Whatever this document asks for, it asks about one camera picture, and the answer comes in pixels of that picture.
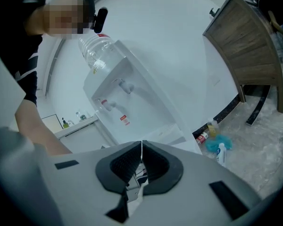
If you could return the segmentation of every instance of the black shirt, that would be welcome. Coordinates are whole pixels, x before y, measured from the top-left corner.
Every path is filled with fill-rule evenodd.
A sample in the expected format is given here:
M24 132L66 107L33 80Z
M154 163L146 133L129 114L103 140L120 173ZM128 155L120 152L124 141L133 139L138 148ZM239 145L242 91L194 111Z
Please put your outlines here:
M23 22L45 0L7 0L12 6L0 10L0 57L26 93L24 99L37 104L37 62L41 35L28 36Z

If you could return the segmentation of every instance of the wire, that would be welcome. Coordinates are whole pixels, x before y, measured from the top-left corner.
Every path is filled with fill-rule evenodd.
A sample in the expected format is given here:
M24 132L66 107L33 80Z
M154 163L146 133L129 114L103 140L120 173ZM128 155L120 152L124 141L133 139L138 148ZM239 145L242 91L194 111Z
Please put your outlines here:
M137 173L136 175L138 175L138 174L140 174L140 173L142 173L143 172L143 170L142 171L140 171L139 173Z

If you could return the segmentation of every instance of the person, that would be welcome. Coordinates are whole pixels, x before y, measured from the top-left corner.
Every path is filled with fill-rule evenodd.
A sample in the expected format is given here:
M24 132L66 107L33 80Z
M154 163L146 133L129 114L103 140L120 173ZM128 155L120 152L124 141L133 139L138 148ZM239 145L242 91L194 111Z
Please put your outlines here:
M0 9L0 57L26 93L15 118L19 132L50 155L71 153L44 125L37 110L38 46L42 35L69 38L93 23L94 0L5 0Z

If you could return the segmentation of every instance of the white wall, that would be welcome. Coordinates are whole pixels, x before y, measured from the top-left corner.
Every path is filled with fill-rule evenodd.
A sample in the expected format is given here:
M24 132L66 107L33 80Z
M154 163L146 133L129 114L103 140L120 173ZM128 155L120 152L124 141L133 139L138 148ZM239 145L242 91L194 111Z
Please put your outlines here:
M60 121L64 117L66 121L78 123L75 115L78 109L87 111L90 115L94 114L94 109L83 91L89 70L79 50L78 41L67 40L56 61L47 93Z
M52 106L50 98L46 96L37 97L37 109L41 119L54 115L56 113Z
M192 131L216 116L237 95L216 49L202 36L211 21L211 0L100 0L109 10L103 33L121 40L173 100ZM75 120L78 108L94 113L83 82L89 72L76 40L57 59L49 96L57 114Z

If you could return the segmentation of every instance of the blue cloth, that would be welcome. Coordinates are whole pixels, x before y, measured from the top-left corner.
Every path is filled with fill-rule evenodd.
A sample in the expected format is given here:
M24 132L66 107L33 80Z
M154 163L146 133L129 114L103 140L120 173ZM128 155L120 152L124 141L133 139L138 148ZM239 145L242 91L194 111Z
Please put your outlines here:
M215 139L208 138L205 142L206 148L209 152L215 153L219 147L220 143L224 143L227 150L230 150L233 146L232 141L230 138L223 136L223 135L217 135Z

